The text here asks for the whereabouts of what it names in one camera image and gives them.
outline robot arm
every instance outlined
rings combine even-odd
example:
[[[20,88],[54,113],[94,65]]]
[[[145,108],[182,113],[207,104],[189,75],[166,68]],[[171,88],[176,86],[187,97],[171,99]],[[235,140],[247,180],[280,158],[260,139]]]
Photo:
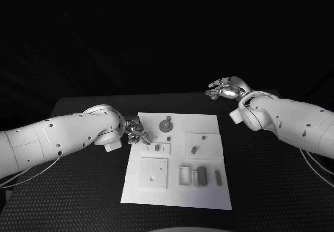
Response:
[[[97,105],[83,113],[0,132],[0,179],[81,150],[92,142],[103,145],[107,152],[120,148],[123,132],[129,143],[136,143],[142,136],[148,144],[148,134],[138,124],[139,121],[125,120],[110,106]]]
[[[307,103],[279,99],[266,92],[253,91],[234,76],[218,79],[208,87],[214,85],[218,85],[217,88],[205,91],[212,99],[227,96],[238,101],[237,109],[228,114],[234,124],[243,121],[253,131],[271,131],[284,143],[334,159],[331,111]]]

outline cable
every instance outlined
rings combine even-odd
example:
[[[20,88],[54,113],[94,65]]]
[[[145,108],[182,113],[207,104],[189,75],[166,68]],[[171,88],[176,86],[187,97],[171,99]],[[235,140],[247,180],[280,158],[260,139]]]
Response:
[[[302,154],[302,157],[303,157],[303,159],[305,159],[305,161],[306,161],[306,163],[307,163],[310,169],[313,170],[313,172],[316,173],[316,175],[319,176],[319,178],[334,187],[332,183],[328,182],[328,180],[319,175],[319,173],[315,171],[313,167],[310,166],[310,164],[309,164],[309,162],[307,162],[307,160],[306,160],[306,157],[305,157],[305,155],[303,155],[303,153],[302,153],[302,150],[300,150],[300,154]]]
[[[0,187],[4,186],[12,179],[15,179],[30,168],[27,168],[22,172],[20,172],[12,178],[9,178],[7,181],[4,181],[1,184],[0,184]]]
[[[48,166],[37,175],[40,175],[40,174],[50,168],[50,166]],[[24,181],[21,181],[21,182],[15,183],[14,185],[18,185],[18,184],[24,183],[25,181],[28,181],[30,179],[32,179],[37,175],[34,175],[34,176],[32,176],[31,178],[28,178],[27,180],[24,180]]]
[[[325,167],[318,163],[318,161],[316,161],[315,158],[310,156],[310,154],[309,154],[307,151],[306,151],[306,153],[307,153],[310,159],[313,160],[313,162],[318,164],[318,166],[319,166],[331,175],[334,175],[334,173],[332,173],[328,169],[325,169]]]

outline black background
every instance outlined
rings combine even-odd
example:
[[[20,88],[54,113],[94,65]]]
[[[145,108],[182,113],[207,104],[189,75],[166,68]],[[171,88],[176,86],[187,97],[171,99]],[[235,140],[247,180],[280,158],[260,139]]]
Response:
[[[329,1],[41,9],[1,9],[0,130],[45,119],[61,97],[204,93],[231,75],[334,111]]]

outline black table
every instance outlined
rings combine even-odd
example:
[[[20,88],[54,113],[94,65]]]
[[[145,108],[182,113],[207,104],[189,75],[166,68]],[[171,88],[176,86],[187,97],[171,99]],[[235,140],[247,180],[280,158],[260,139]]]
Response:
[[[279,96],[274,90],[263,90]],[[14,187],[0,231],[149,231],[198,226],[231,231],[334,231],[334,189],[306,165],[299,150],[267,130],[234,125],[237,101],[204,93],[61,98],[50,117],[107,104],[136,112],[215,114],[221,135],[231,211],[119,203],[130,145],[104,152],[90,145],[58,159]],[[51,162],[31,168],[20,180]]]

